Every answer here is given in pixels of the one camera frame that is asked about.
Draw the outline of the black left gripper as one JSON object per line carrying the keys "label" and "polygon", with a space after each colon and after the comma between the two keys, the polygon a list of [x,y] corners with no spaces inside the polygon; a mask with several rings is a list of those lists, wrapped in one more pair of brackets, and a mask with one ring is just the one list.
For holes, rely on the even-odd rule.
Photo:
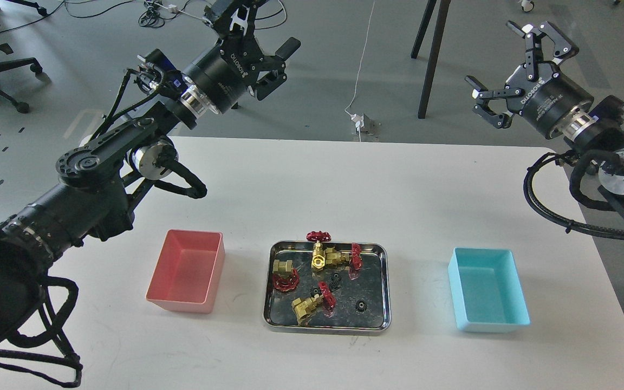
{"label": "black left gripper", "polygon": [[263,1],[215,1],[205,7],[205,24],[223,40],[181,73],[205,95],[205,104],[217,114],[232,108],[248,90],[262,101],[287,81],[285,61],[301,42],[290,37],[274,55],[263,55],[253,37],[257,11],[262,6]]}

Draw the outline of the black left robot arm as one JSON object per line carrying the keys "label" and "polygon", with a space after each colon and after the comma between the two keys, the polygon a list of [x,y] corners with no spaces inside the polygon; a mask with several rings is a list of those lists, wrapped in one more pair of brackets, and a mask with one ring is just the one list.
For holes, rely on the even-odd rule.
{"label": "black left robot arm", "polygon": [[80,357],[63,331],[79,288],[49,269],[85,237],[107,241],[133,228],[151,188],[206,197],[203,181],[178,160],[168,134],[223,114],[250,92],[263,100],[287,81],[290,37],[267,55],[255,38],[263,1],[217,1],[203,22],[216,44],[183,70],[154,49],[127,69],[112,108],[85,144],[55,163],[59,184],[0,223],[0,368],[64,388],[79,387]]}

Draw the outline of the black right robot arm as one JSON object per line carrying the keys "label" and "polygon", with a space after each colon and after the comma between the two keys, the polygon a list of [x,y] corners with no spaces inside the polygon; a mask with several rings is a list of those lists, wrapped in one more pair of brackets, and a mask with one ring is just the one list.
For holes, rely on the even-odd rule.
{"label": "black right robot arm", "polygon": [[538,25],[507,23],[525,42],[525,60],[506,80],[502,89],[487,89],[475,77],[473,112],[495,128],[508,128],[515,114],[524,118],[547,140],[563,136],[570,149],[549,152],[527,170],[523,193],[528,205],[566,232],[624,241],[624,230],[585,224],[547,208],[534,193],[535,174],[548,163],[569,165],[569,192],[580,205],[616,212],[624,220],[624,102],[614,95],[593,104],[593,97],[562,74],[560,64],[574,57],[579,48],[550,22]]}

